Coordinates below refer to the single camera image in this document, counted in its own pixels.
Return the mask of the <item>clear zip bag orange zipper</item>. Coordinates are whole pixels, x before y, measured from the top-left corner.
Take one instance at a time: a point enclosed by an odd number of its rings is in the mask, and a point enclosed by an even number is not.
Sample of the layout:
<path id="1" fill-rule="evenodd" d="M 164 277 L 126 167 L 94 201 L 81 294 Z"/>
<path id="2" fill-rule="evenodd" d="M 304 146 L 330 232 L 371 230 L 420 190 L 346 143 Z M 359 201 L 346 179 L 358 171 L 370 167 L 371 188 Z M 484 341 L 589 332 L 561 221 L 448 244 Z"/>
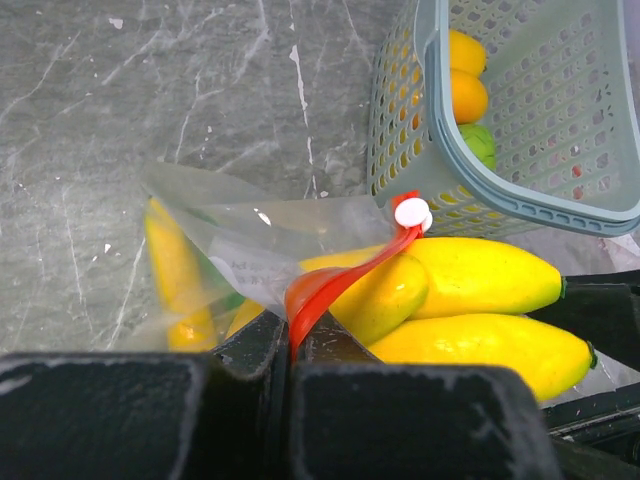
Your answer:
<path id="1" fill-rule="evenodd" d="M 399 223 L 391 224 L 368 197 L 282 202 L 235 177 L 179 165 L 149 166 L 143 184 L 155 217 L 170 223 L 183 248 L 198 249 L 244 298 L 233 327 L 260 306 L 288 319 L 293 346 L 355 282 L 431 237 L 428 206 L 411 194 L 397 203 Z M 596 366 L 564 393 L 587 379 L 610 377 L 593 350 Z"/>

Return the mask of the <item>light blue plastic basket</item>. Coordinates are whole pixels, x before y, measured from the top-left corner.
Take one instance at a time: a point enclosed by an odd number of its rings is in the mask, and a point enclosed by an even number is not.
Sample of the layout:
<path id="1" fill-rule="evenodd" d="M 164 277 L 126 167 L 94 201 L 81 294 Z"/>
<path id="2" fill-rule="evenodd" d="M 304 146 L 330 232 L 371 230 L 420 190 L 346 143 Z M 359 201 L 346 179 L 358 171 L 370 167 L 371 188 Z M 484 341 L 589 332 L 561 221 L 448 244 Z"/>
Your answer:
<path id="1" fill-rule="evenodd" d="M 407 2 L 375 57 L 368 192 L 385 206 L 417 191 L 436 236 L 636 230 L 632 10 L 630 1 Z M 495 169 L 474 156 L 454 119 L 449 29 L 487 50 L 482 123 Z"/>

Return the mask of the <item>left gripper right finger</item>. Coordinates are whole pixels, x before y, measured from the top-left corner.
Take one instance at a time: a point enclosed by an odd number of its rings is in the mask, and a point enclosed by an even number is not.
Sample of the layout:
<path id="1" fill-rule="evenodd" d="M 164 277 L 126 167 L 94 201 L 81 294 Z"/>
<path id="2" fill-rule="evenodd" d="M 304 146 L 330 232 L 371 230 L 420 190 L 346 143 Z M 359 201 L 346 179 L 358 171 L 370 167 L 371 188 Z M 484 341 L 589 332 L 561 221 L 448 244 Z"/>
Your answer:
<path id="1" fill-rule="evenodd" d="M 531 390 L 512 370 L 387 365 L 325 315 L 291 374 L 293 479 L 556 479 Z"/>

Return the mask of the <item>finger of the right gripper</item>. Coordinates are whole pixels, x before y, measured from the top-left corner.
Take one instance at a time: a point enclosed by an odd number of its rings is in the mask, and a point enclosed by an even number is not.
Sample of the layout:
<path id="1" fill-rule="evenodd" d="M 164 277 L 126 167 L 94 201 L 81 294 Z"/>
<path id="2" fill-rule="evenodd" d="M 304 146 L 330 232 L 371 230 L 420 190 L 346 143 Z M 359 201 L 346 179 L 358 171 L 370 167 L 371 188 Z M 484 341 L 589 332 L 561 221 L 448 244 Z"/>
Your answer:
<path id="1" fill-rule="evenodd" d="M 639 477 L 639 385 L 543 409 L 566 479 Z"/>
<path id="2" fill-rule="evenodd" d="M 618 362 L 639 369 L 639 272 L 570 276 L 564 296 L 531 318 L 588 340 Z"/>

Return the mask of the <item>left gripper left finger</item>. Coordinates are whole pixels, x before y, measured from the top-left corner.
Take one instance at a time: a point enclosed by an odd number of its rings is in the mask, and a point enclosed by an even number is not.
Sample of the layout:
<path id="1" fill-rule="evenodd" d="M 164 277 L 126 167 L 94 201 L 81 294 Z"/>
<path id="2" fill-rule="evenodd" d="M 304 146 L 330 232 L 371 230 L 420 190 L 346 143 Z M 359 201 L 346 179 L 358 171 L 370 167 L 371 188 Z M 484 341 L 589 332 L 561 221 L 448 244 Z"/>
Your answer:
<path id="1" fill-rule="evenodd" d="M 4 356 L 2 477 L 274 477 L 287 333 L 264 313 L 205 353 Z"/>

